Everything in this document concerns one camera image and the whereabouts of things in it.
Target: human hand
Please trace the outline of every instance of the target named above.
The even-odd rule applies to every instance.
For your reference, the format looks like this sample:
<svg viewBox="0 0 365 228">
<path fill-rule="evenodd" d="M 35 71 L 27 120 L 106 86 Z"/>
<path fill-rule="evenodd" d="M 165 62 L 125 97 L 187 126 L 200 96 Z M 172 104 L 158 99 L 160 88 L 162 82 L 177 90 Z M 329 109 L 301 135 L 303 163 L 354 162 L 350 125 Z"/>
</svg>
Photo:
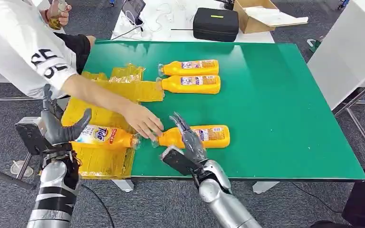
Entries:
<svg viewBox="0 0 365 228">
<path fill-rule="evenodd" d="M 129 103 L 122 114 L 129 125 L 146 139 L 156 140 L 153 132 L 158 136 L 163 134 L 162 130 L 164 130 L 164 127 L 160 119 L 149 111 L 149 109 L 139 104 Z"/>
<path fill-rule="evenodd" d="M 71 5 L 67 5 L 65 9 L 58 9 L 58 4 L 59 1 L 58 0 L 53 0 L 51 6 L 49 7 L 48 11 L 47 11 L 47 19 L 49 21 L 49 19 L 53 16 L 55 16 L 57 14 L 58 11 L 60 11 L 60 15 L 59 15 L 59 23 L 62 26 L 65 26 L 68 24 L 69 22 L 69 11 L 72 10 L 72 6 Z"/>
</svg>

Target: tide bottle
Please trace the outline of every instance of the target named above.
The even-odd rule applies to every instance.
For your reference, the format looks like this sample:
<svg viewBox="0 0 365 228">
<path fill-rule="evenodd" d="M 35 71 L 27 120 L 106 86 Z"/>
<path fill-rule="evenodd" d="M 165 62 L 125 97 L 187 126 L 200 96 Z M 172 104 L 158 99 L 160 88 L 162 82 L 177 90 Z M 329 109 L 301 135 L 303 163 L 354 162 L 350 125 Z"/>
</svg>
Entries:
<svg viewBox="0 0 365 228">
<path fill-rule="evenodd" d="M 80 136 L 72 143 L 88 148 L 108 150 L 123 147 L 138 149 L 140 146 L 140 135 L 130 134 L 123 129 L 114 127 L 87 125 Z"/>
<path fill-rule="evenodd" d="M 158 77 L 156 82 L 159 89 L 182 94 L 217 94 L 221 87 L 218 75 Z"/>
<path fill-rule="evenodd" d="M 169 64 L 159 64 L 159 75 L 217 75 L 219 62 L 215 59 L 200 61 L 173 61 Z"/>
<path fill-rule="evenodd" d="M 202 140 L 204 148 L 224 148 L 230 144 L 229 128 L 225 125 L 191 126 L 191 129 Z M 177 127 L 163 132 L 157 140 L 160 146 L 174 145 L 182 149 L 185 147 Z"/>
</svg>

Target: gray carpet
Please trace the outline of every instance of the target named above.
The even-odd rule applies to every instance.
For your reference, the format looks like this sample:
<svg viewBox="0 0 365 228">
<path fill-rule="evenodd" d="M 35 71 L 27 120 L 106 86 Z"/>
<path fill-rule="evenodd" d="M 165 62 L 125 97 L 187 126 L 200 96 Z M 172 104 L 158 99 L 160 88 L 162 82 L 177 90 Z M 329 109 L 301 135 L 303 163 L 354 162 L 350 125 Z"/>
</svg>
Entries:
<svg viewBox="0 0 365 228">
<path fill-rule="evenodd" d="M 334 9 L 335 0 L 329 3 L 314 0 L 274 1 L 284 12 L 293 16 L 309 16 L 307 25 L 278 28 L 273 32 L 276 42 L 296 43 L 306 60 L 309 51 L 307 38 L 325 35 L 339 13 Z M 110 38 L 118 6 L 109 7 L 106 0 L 76 1 L 71 20 L 66 27 L 69 34 L 91 34 L 98 38 Z M 10 84 L 0 84 L 0 96 L 22 95 Z M 12 160 L 22 160 L 26 148 L 18 137 L 14 124 L 24 116 L 38 116 L 41 103 L 0 103 L 0 170 L 9 174 Z M 365 106 L 353 108 L 365 127 Z M 338 122 L 362 166 L 365 167 L 365 142 L 347 114 Z M 37 159 L 32 160 L 36 167 Z M 27 181 L 38 181 L 27 178 Z M 108 180 L 84 180 L 104 201 L 118 228 L 217 228 L 206 205 L 202 203 L 190 181 L 137 181 L 130 193 L 120 191 Z M 263 194 L 254 194 L 253 182 L 234 181 L 236 196 L 249 209 L 264 228 L 307 228 L 317 220 L 344 222 L 340 215 L 329 211 L 315 198 L 295 188 L 291 183 L 279 183 Z M 310 193 L 318 195 L 335 210 L 341 210 L 346 202 L 352 183 L 298 183 Z M 26 226 L 36 191 L 26 191 L 0 182 L 0 228 Z M 81 189 L 73 214 L 74 228 L 108 228 L 108 218 L 97 199 Z"/>
</svg>

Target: bottle cap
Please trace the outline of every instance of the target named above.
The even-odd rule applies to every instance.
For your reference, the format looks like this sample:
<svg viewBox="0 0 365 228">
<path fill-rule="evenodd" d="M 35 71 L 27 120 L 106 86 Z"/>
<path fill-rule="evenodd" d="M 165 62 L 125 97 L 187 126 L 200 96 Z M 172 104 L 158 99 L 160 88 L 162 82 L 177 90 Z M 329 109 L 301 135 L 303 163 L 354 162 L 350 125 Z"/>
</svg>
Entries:
<svg viewBox="0 0 365 228">
<path fill-rule="evenodd" d="M 158 65 L 158 69 L 159 69 L 159 76 L 164 76 L 164 65 L 159 63 Z"/>
<path fill-rule="evenodd" d="M 162 78 L 160 77 L 157 77 L 156 78 L 156 89 L 159 90 L 159 91 L 164 91 L 163 90 L 163 85 L 162 85 Z"/>
<path fill-rule="evenodd" d="M 159 141 L 158 140 L 152 140 L 152 147 L 156 148 L 159 146 Z"/>
<path fill-rule="evenodd" d="M 137 150 L 137 149 L 139 149 L 141 147 L 141 138 L 142 138 L 142 136 L 140 134 L 138 134 L 138 133 L 132 135 L 132 138 L 131 138 L 131 147 L 134 150 Z"/>
</svg>

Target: green table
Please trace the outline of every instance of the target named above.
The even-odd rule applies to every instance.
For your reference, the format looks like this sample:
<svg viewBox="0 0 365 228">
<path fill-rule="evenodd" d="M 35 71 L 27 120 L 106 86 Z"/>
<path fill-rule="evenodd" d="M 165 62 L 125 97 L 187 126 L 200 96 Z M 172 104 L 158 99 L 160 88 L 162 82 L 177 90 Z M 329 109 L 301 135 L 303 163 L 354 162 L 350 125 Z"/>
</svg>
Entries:
<svg viewBox="0 0 365 228">
<path fill-rule="evenodd" d="M 133 63 L 154 81 L 159 63 L 217 59 L 217 95 L 172 94 L 144 103 L 163 122 L 174 111 L 190 125 L 224 124 L 231 143 L 208 149 L 233 179 L 365 180 L 365 174 L 293 44 L 216 42 L 97 42 L 85 70 L 111 74 Z M 183 178 L 159 160 L 165 147 L 145 141 L 135 152 L 132 177 Z"/>
</svg>

